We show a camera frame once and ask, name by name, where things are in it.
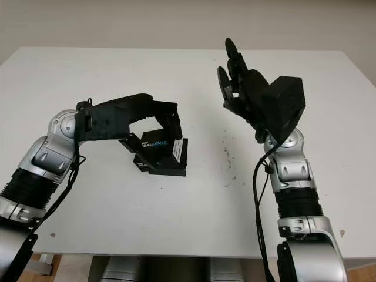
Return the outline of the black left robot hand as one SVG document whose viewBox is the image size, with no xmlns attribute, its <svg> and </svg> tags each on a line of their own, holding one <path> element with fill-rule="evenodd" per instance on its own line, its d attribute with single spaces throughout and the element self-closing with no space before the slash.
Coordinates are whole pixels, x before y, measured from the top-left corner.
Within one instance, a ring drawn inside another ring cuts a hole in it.
<svg viewBox="0 0 376 282">
<path fill-rule="evenodd" d="M 103 102 L 93 107 L 91 129 L 100 140 L 116 139 L 132 153 L 143 151 L 130 125 L 143 119 L 155 118 L 164 129 L 168 140 L 182 138 L 177 103 L 153 99 L 145 93 Z"/>
</svg>

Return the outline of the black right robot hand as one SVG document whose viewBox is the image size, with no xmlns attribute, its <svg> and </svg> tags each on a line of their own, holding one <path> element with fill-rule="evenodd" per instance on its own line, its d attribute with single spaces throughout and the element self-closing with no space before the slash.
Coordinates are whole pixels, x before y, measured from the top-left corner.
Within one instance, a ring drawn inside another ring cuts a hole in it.
<svg viewBox="0 0 376 282">
<path fill-rule="evenodd" d="M 230 38 L 225 40 L 227 69 L 219 66 L 217 77 L 223 95 L 223 107 L 243 118 L 256 131 L 257 143 L 265 142 L 267 131 L 261 113 L 260 92 L 269 84 L 255 69 L 249 69 L 242 54 Z"/>
</svg>

